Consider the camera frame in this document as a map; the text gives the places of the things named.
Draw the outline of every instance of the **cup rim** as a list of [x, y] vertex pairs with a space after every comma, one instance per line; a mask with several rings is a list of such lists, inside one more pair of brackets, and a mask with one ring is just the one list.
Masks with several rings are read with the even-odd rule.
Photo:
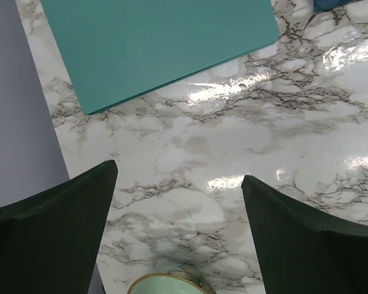
[[206, 293], [202, 288], [200, 288], [198, 285], [192, 283], [191, 281], [189, 280], [186, 280], [182, 277], [178, 277], [178, 276], [175, 276], [174, 274], [166, 274], [166, 273], [155, 273], [155, 274], [146, 274], [144, 276], [141, 276], [140, 278], [138, 278], [137, 280], [135, 280], [135, 282], [132, 283], [132, 285], [130, 286], [130, 288], [128, 289], [127, 291], [127, 294], [131, 294], [133, 288], [140, 282], [142, 282], [143, 280], [146, 280], [148, 279], [149, 277], [171, 277], [173, 279], [178, 279], [178, 280], [181, 280], [181, 281], [184, 281], [186, 282], [187, 284], [190, 284], [192, 285], [193, 287], [197, 288], [202, 294], [208, 294]]

